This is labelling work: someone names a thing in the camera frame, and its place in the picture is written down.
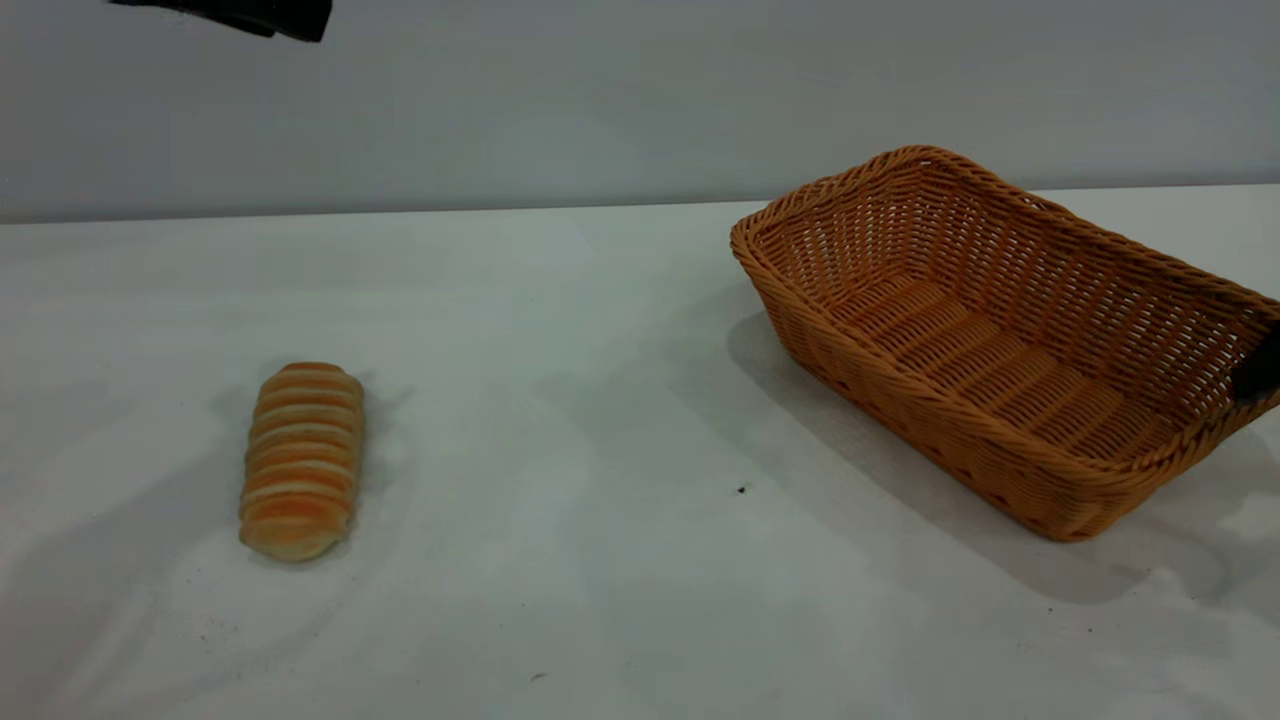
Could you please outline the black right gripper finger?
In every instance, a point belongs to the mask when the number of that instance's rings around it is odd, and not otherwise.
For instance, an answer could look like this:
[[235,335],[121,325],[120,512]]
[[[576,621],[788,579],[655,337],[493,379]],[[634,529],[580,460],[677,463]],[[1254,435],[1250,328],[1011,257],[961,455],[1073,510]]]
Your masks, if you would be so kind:
[[1257,405],[1279,388],[1279,325],[1240,360],[1230,373],[1231,400],[1236,405]]

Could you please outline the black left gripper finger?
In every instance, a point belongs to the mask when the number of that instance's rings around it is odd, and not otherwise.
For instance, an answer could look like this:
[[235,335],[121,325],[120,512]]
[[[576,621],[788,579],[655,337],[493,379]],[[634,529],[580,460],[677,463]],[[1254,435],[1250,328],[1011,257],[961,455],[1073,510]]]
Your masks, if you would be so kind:
[[109,1],[116,6],[174,12],[262,38],[284,36],[320,44],[333,1]]

